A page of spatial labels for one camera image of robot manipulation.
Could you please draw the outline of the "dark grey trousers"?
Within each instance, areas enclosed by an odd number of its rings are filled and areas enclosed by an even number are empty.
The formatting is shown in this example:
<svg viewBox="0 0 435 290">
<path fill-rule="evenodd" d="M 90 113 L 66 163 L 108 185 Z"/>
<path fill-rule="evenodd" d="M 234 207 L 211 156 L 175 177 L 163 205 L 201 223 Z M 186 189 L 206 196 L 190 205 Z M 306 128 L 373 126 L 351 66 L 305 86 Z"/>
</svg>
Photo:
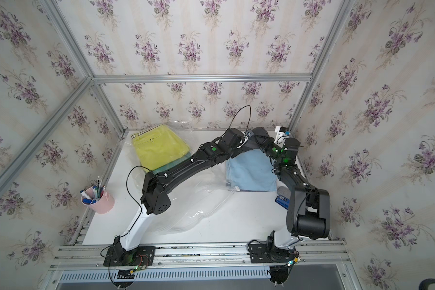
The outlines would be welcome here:
<svg viewBox="0 0 435 290">
<path fill-rule="evenodd" d="M 254 132 L 252 139 L 243 144 L 242 149 L 244 152 L 260 150 L 265 154 L 269 154 L 269 152 L 277 149 L 275 139 L 269 136 L 266 129 L 263 127 L 257 127 L 252 129 L 252 131 Z"/>
</svg>

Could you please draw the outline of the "light blue trousers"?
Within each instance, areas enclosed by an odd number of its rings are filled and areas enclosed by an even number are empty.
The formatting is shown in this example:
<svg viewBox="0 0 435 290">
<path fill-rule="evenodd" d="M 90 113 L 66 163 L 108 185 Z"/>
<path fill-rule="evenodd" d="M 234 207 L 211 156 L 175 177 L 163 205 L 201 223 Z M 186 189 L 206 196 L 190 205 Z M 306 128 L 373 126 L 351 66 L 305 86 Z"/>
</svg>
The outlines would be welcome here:
<svg viewBox="0 0 435 290">
<path fill-rule="evenodd" d="M 260 150 L 253 149 L 225 162 L 227 184 L 247 192 L 275 192 L 277 177 L 273 165 Z"/>
</svg>

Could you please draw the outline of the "clear plastic vacuum bag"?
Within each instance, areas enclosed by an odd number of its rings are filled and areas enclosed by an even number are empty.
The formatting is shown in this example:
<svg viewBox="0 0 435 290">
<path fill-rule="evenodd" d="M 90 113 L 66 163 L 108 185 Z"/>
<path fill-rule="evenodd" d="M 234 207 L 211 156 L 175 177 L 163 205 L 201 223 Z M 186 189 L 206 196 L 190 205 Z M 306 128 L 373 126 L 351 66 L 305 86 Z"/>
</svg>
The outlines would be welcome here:
<svg viewBox="0 0 435 290">
<path fill-rule="evenodd" d="M 142 168 L 144 170 L 145 175 L 146 175 L 147 171 L 149 170 L 149 169 L 145 170 L 145 168 L 143 166 L 141 166 L 140 164 L 138 165 L 138 167 Z M 193 182 L 190 182 L 189 180 L 186 180 L 185 182 L 183 182 L 182 184 L 180 184 L 176 188 L 180 189 L 180 193 L 187 193 L 187 194 L 190 195 L 192 193 L 192 189 L 191 189 L 192 184 L 193 184 Z"/>
</svg>

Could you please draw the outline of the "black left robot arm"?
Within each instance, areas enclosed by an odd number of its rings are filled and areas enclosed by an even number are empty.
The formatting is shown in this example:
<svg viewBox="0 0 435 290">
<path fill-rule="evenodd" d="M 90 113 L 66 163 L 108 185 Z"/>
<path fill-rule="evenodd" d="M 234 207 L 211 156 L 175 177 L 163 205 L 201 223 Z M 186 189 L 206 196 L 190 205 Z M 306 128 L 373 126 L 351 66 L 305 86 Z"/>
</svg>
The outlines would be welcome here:
<svg viewBox="0 0 435 290">
<path fill-rule="evenodd" d="M 247 134 L 236 128 L 228 128 L 220 137 L 203 143 L 191 157 L 169 170 L 157 174 L 148 170 L 141 189 L 141 198 L 134 199 L 138 211 L 127 232 L 114 238 L 112 247 L 117 258 L 121 259 L 138 247 L 143 235 L 141 228 L 148 216 L 160 215 L 169 209 L 172 203 L 168 194 L 173 189 L 199 172 L 239 155 L 247 141 Z"/>
</svg>

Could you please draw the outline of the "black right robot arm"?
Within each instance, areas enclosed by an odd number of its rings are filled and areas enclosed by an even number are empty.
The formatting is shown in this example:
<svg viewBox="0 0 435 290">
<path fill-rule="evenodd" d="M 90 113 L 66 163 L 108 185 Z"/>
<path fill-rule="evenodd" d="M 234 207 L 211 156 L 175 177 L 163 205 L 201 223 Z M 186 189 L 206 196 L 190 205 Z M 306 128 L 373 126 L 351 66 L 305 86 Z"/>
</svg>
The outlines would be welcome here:
<svg viewBox="0 0 435 290">
<path fill-rule="evenodd" d="M 300 240 L 325 239 L 330 233 L 329 192 L 313 186 L 302 175 L 296 164 L 300 142 L 294 138 L 285 140 L 283 146 L 270 137 L 262 145 L 262 152 L 273 162 L 273 173 L 290 191 L 286 213 L 286 231 L 274 233 L 278 248 L 289 247 Z"/>
</svg>

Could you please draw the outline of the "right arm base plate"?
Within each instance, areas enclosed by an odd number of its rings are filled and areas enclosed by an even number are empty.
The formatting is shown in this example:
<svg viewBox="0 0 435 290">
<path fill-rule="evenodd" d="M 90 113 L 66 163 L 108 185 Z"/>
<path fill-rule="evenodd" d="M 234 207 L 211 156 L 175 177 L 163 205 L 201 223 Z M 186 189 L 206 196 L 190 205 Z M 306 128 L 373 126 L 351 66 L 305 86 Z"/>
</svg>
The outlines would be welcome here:
<svg viewBox="0 0 435 290">
<path fill-rule="evenodd" d="M 267 244 L 251 240 L 247 243 L 246 249 L 251 263 L 291 263 L 298 260 L 296 251 L 275 247 L 272 242 Z"/>
</svg>

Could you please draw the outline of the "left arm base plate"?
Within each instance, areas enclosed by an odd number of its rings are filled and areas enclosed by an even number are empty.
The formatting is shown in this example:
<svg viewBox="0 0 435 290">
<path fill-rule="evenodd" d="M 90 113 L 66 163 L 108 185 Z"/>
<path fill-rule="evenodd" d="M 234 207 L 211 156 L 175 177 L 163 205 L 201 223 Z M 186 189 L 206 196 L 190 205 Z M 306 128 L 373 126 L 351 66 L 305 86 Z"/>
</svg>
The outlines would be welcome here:
<svg viewBox="0 0 435 290">
<path fill-rule="evenodd" d="M 122 254 L 117 254 L 114 247 L 108 247 L 103 261 L 104 267 L 120 267 L 120 266 L 152 266 L 156 251 L 155 246 L 138 246 L 137 248 L 127 251 Z"/>
</svg>

